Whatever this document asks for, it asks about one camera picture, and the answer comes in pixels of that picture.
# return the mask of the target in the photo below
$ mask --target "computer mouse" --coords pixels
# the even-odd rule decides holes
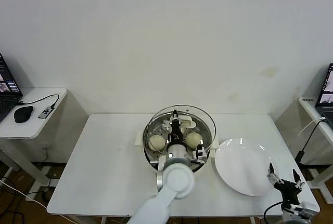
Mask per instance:
[[[26,122],[30,118],[32,111],[33,111],[33,106],[25,106],[25,107],[18,108],[14,112],[15,122],[16,123]]]

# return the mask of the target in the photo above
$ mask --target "white plate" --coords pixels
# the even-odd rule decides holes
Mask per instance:
[[[259,143],[233,138],[216,151],[215,165],[222,179],[234,190],[250,196],[263,196],[274,190],[267,178],[270,163],[279,176],[272,155]]]

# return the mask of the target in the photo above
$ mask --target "black cable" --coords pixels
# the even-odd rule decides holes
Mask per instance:
[[[302,160],[302,158],[303,158],[303,156],[304,156],[304,154],[305,154],[304,149],[305,149],[305,147],[308,145],[308,143],[309,143],[309,141],[310,141],[310,139],[311,139],[311,137],[312,137],[314,131],[315,131],[316,128],[317,128],[317,126],[318,126],[321,122],[323,122],[323,121],[327,121],[327,120],[326,120],[326,119],[322,119],[322,120],[320,120],[320,121],[316,124],[316,126],[314,126],[314,128],[313,128],[311,134],[309,135],[309,138],[308,138],[308,140],[306,141],[306,143],[305,143],[303,149],[300,150],[300,151],[297,153],[297,155],[296,155],[296,157],[295,157],[295,162],[297,163],[298,167],[303,166],[303,164],[301,163],[301,160]]]
[[[46,96],[46,97],[44,97],[44,98],[41,98],[41,99],[39,99],[39,100],[36,100],[36,101],[33,101],[33,102],[29,102],[29,103],[25,103],[25,102],[23,102],[23,101],[21,101],[21,102],[17,102],[16,103],[16,105],[22,105],[22,104],[33,104],[33,103],[37,103],[37,102],[39,102],[39,101],[42,101],[42,100],[44,100],[44,99],[46,99],[46,98],[49,98],[49,97],[52,97],[52,96],[57,96],[58,98],[57,98],[57,100],[50,106],[51,108],[53,108],[55,105],[56,105],[56,103],[58,102],[58,100],[59,100],[59,98],[60,98],[60,95],[59,94],[51,94],[51,95],[48,95],[48,96]]]
[[[51,184],[51,178],[49,178],[49,179],[50,179],[50,181],[48,182],[47,189],[48,189],[48,190],[53,190],[53,189],[50,189],[50,188],[49,188],[49,186],[50,186],[50,184]],[[34,183],[34,181],[33,181],[33,182],[27,187],[27,189],[24,191],[24,193],[25,193],[26,195],[28,195],[28,194],[35,194],[35,193],[42,193],[42,192],[45,192],[45,190],[41,190],[41,191],[36,191],[36,192],[30,192],[30,193],[28,193],[27,191],[30,189],[30,187],[32,186],[33,183]],[[21,198],[20,198],[19,202],[17,203],[14,212],[17,212],[17,209],[18,209],[18,207],[19,207],[19,205],[20,205],[22,199],[23,199],[23,195],[21,195]]]
[[[275,203],[275,204],[269,206],[269,207],[265,210],[265,212],[264,212],[264,220],[265,220],[266,224],[269,224],[269,223],[267,222],[267,220],[266,220],[266,213],[267,213],[267,211],[270,210],[272,207],[275,207],[275,206],[277,206],[277,205],[279,205],[279,204],[282,204],[282,203],[283,203],[283,202]]]
[[[16,185],[15,185],[15,183],[13,183],[10,179],[8,179],[7,177],[4,177],[4,176],[1,176],[2,178],[5,178],[6,180],[8,180],[10,183],[12,183],[13,184],[13,187],[15,188],[15,189],[17,189],[16,188]],[[18,194],[13,194],[14,195],[14,197],[11,199],[11,201],[10,201],[10,203],[9,203],[9,205],[7,206],[7,208],[5,209],[5,211],[3,211],[1,214],[0,214],[0,219],[6,214],[6,213],[12,213],[12,214],[14,214],[13,215],[13,219],[12,219],[12,223],[14,223],[14,219],[15,219],[15,216],[16,216],[16,214],[19,214],[19,215],[21,215],[21,218],[22,218],[22,224],[24,224],[24,215],[23,215],[23,213],[20,213],[20,212],[16,212],[16,211],[9,211],[9,208],[10,208],[10,206],[12,205],[12,203],[14,202],[14,200],[15,200],[15,197],[16,197],[16,195],[18,195]]]
[[[320,121],[316,124],[316,126],[314,126],[314,128],[313,128],[311,134],[309,135],[309,138],[308,138],[308,140],[306,141],[306,143],[305,143],[305,145],[304,145],[302,151],[304,151],[305,147],[308,145],[308,143],[309,143],[309,141],[310,141],[310,139],[311,139],[311,137],[312,137],[312,134],[313,134],[314,131],[316,130],[317,126],[318,126],[321,122],[323,122],[323,121],[326,121],[326,119],[320,120]]]
[[[5,177],[5,176],[0,176],[0,177],[1,177],[1,178],[5,178],[7,181],[9,181],[11,184],[13,184],[14,188],[16,189],[16,185],[15,185],[15,183],[13,183],[12,180],[10,180],[9,178],[7,178],[7,177]],[[14,194],[14,195],[19,195],[19,194],[20,194],[20,193],[16,192],[15,190],[14,190],[14,193],[9,192],[9,191],[5,190],[5,189],[4,189],[3,187],[1,187],[1,186],[0,186],[0,189],[2,189],[3,191],[5,191],[5,192],[8,193],[8,194]]]
[[[44,160],[42,160],[40,163],[36,164],[36,166],[41,165],[42,163],[44,163],[48,159],[48,151],[47,151],[48,149],[45,148],[44,150],[46,152],[46,158]]]

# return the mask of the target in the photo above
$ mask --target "laptop screen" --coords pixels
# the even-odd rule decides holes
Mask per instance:
[[[0,54],[0,96],[1,95],[20,96],[21,92],[10,73],[4,58]]]
[[[333,106],[333,63],[329,65],[317,106]]]

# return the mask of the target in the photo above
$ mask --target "floor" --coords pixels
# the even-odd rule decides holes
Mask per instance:
[[[0,164],[0,176],[3,176],[7,171],[8,167]],[[54,166],[49,172],[49,176],[52,178],[60,178],[64,167]],[[23,169],[18,172],[14,172],[10,176],[10,180],[13,181],[18,190],[28,192],[29,188],[33,183],[33,178],[28,175]],[[326,185],[333,193],[333,179],[329,180]],[[320,207],[321,212],[316,216],[312,223],[313,224],[329,224],[333,223],[333,204],[329,205],[325,203],[321,193],[318,190],[313,190]],[[51,197],[52,191],[48,191],[44,194],[44,199],[47,200]],[[38,193],[36,200],[43,203],[42,193]],[[15,214],[13,220],[13,212],[20,212],[24,215],[24,222],[22,222],[21,215]],[[0,190],[0,224],[69,224],[70,222],[63,219],[60,216],[49,215],[44,208],[37,205],[36,203],[26,202],[21,195],[13,195]],[[272,223],[275,223],[279,218],[271,218]],[[97,223],[100,223],[101,218],[95,217]],[[107,223],[126,223],[128,218],[108,218]],[[250,218],[170,218],[168,224],[251,224]]]

